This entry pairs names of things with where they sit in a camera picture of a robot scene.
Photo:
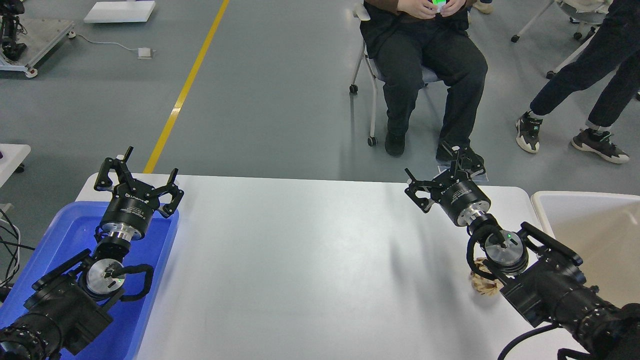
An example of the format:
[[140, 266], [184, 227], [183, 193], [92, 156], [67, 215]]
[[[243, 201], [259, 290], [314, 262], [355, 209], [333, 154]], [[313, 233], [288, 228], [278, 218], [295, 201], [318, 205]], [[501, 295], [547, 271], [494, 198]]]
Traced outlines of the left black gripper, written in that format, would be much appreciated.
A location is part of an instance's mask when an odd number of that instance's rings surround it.
[[[112, 199], [103, 215], [99, 228], [102, 231], [125, 230], [130, 236], [127, 240], [141, 240], [146, 237], [153, 214], [157, 211], [163, 218], [176, 214], [185, 192], [176, 184], [178, 168], [169, 174], [164, 186], [154, 187], [142, 181], [135, 181], [127, 162], [134, 151], [128, 146], [122, 159], [106, 157], [96, 176], [94, 190], [113, 192]], [[115, 173], [118, 184], [110, 178]], [[170, 195], [170, 201], [161, 204], [160, 198]]]

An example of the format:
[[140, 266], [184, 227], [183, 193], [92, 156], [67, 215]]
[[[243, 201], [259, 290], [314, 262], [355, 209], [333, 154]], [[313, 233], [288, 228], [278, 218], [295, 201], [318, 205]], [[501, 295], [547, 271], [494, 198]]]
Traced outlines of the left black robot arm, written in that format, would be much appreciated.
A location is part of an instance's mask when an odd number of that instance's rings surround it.
[[139, 301], [151, 291], [154, 267], [125, 265], [125, 257], [132, 242], [146, 237], [155, 213], [176, 214], [185, 192], [176, 184], [177, 168], [159, 187], [134, 178], [127, 166], [133, 150], [103, 160], [94, 189], [111, 198], [94, 230], [96, 248], [33, 283], [26, 313], [1, 330], [3, 360], [59, 360], [62, 350], [78, 354], [114, 321], [108, 312], [116, 303]]

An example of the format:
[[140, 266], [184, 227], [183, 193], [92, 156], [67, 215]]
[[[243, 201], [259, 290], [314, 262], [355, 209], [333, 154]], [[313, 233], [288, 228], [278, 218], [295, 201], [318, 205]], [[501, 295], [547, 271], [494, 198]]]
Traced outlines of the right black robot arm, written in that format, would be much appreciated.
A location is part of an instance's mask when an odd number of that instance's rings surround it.
[[534, 225], [502, 228], [474, 173], [464, 169], [472, 160], [468, 148], [445, 149], [454, 157], [449, 168], [432, 180], [409, 173], [405, 192], [424, 213], [437, 204], [455, 226], [466, 228], [471, 272], [501, 283], [502, 296], [533, 327], [509, 342], [499, 359], [528, 338], [562, 328], [583, 351], [560, 348], [559, 360], [637, 360], [638, 303], [619, 308], [601, 298], [596, 285], [586, 286], [581, 256]]

